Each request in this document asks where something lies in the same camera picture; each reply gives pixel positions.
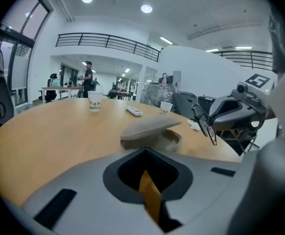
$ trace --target wooden table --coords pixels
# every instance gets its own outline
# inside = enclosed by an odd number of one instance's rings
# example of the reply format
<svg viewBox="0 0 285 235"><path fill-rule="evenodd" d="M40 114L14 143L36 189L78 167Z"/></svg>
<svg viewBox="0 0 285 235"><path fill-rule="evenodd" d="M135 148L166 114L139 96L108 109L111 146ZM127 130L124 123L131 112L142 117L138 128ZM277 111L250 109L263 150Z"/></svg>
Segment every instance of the wooden table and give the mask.
<svg viewBox="0 0 285 235"><path fill-rule="evenodd" d="M119 136L137 119L125 110L133 105L146 116L160 109L122 100L104 99L100 112L90 112L88 99L76 98L34 107L0 128L0 194L21 205L34 191L81 162L123 150ZM171 129L182 136L178 153L205 159L240 162L223 140L191 130L187 118L169 113L182 124Z"/></svg>
<svg viewBox="0 0 285 235"><path fill-rule="evenodd" d="M60 91L60 100L62 99L62 91L68 91L69 92L69 98L72 97L72 91L73 90L80 90L82 89L83 87L79 87L79 86L76 86L76 87L42 87L42 97L43 97L43 104L46 103L46 100L45 100L45 91Z"/></svg>

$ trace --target balcony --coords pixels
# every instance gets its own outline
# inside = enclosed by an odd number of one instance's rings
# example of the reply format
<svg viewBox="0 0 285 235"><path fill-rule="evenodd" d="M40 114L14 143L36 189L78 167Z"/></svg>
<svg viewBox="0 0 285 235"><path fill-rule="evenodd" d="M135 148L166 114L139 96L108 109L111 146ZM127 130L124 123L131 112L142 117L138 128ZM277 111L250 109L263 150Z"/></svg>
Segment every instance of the balcony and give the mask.
<svg viewBox="0 0 285 235"><path fill-rule="evenodd" d="M56 47L61 46L97 46L113 48L158 62L160 51L142 43L113 35L100 33L66 33L59 34Z"/></svg>
<svg viewBox="0 0 285 235"><path fill-rule="evenodd" d="M213 52L216 55L230 59L240 66L252 69L272 70L272 53L255 50L226 50Z"/></svg>

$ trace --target remote control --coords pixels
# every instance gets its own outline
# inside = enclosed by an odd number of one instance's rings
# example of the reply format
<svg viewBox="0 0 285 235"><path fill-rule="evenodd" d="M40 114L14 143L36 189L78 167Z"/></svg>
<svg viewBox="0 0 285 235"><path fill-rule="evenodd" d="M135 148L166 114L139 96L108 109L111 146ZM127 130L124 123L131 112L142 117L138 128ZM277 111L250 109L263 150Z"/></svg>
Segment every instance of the remote control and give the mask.
<svg viewBox="0 0 285 235"><path fill-rule="evenodd" d="M142 113L140 110L136 109L136 108L133 107L133 106L127 105L127 106L125 107L125 109L128 110L131 114L133 114L133 115L135 115L135 116L142 116L142 115L143 115L143 113Z"/></svg>

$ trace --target paper cup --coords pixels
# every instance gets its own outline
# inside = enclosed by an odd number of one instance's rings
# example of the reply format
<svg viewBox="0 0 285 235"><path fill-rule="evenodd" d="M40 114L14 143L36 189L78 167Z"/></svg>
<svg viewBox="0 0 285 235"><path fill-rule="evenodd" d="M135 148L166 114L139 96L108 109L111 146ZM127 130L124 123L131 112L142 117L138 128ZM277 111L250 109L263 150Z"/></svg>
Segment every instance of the paper cup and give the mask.
<svg viewBox="0 0 285 235"><path fill-rule="evenodd" d="M101 102L103 98L102 92L88 92L88 102L89 102L89 110L92 112L98 112L101 110Z"/></svg>
<svg viewBox="0 0 285 235"><path fill-rule="evenodd" d="M161 101L160 114L168 114L172 109L172 104Z"/></svg>

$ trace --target window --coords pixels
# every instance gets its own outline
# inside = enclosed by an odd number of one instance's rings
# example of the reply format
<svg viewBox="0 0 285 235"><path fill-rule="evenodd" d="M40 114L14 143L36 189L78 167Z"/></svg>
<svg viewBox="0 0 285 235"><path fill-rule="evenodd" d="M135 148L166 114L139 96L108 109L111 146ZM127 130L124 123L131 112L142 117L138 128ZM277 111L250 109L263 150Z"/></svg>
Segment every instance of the window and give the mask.
<svg viewBox="0 0 285 235"><path fill-rule="evenodd" d="M74 77L77 77L78 71L61 65L60 71L60 85L69 85L73 81Z"/></svg>
<svg viewBox="0 0 285 235"><path fill-rule="evenodd" d="M38 3L38 0L16 0L8 12L5 14L1 24L21 32L27 16Z"/></svg>
<svg viewBox="0 0 285 235"><path fill-rule="evenodd" d="M18 44L14 56L12 69L12 88L11 91L16 91L15 104L23 104L27 102L27 69L31 48L22 44Z"/></svg>
<svg viewBox="0 0 285 235"><path fill-rule="evenodd" d="M32 16L29 18L24 28L23 34L26 37L35 39L39 27L44 21L47 14L48 12L45 10L45 8L41 4L39 4L37 8L34 10Z"/></svg>
<svg viewBox="0 0 285 235"><path fill-rule="evenodd" d="M27 73L35 38L49 10L40 0L16 0L0 26L0 48L4 61L4 77L15 104L27 102Z"/></svg>

